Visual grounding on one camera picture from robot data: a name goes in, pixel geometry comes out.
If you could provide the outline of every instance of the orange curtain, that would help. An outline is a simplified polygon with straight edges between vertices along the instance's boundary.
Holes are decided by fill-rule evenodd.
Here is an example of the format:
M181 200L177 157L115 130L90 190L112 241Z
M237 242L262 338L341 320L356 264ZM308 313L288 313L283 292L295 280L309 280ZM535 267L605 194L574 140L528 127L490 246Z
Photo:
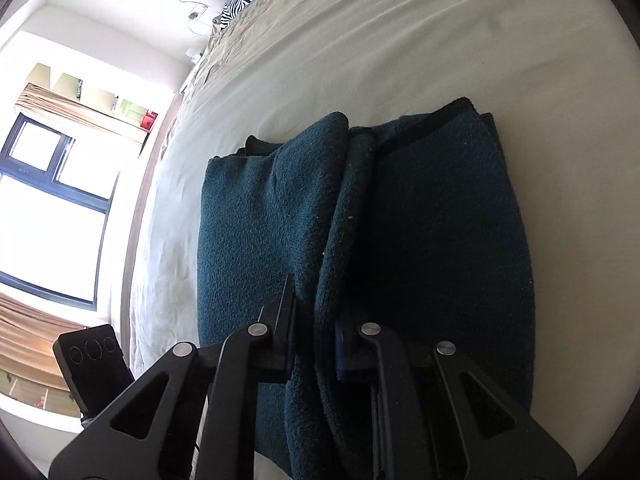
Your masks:
M0 292L0 368L35 383L68 391L52 345L60 334L85 328Z
M142 145L147 133L142 128L31 83L27 83L18 97L15 108L71 137L76 137L78 126L83 126L102 133L120 135Z

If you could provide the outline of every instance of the beige bed sheet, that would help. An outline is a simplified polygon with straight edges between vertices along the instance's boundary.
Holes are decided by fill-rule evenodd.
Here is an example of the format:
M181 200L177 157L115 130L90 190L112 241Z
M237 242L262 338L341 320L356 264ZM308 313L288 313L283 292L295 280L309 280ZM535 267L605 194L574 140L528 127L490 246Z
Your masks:
M156 169L132 296L140 374L197 341L207 160L460 96L492 112L536 288L532 415L587 466L640 386L640 51L609 0L256 0L194 72Z

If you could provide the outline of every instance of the triangular cutout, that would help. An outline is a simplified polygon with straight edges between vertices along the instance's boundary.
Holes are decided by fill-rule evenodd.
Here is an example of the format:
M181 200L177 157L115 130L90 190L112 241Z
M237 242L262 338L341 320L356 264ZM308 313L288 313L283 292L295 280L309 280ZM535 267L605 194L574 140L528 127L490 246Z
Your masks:
M491 438L516 427L514 418L473 375L462 374L460 381L482 436Z
M111 427L134 438L143 440L151 429L169 375L159 374L140 391L111 421Z

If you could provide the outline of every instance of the folded garment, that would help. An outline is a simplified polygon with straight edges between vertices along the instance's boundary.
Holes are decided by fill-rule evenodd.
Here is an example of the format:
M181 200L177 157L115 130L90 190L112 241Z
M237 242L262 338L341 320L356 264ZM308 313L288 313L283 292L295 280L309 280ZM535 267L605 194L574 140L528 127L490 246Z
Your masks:
M296 362L258 392L256 451L296 480L371 478L369 393L335 377L350 304L405 338L452 340L529 407L534 291L491 115L466 98L349 128L334 112L285 144L209 162L198 240L200 343L254 321L295 277Z

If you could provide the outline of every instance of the red object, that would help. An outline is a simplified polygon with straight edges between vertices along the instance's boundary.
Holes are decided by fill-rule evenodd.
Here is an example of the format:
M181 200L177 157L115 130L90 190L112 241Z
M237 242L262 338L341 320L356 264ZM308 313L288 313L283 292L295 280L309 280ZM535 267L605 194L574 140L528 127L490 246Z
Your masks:
M147 112L145 116L142 118L140 127L144 128L145 130L150 130L154 125L154 121L156 120L156 117L158 117L158 114L156 114L155 112Z

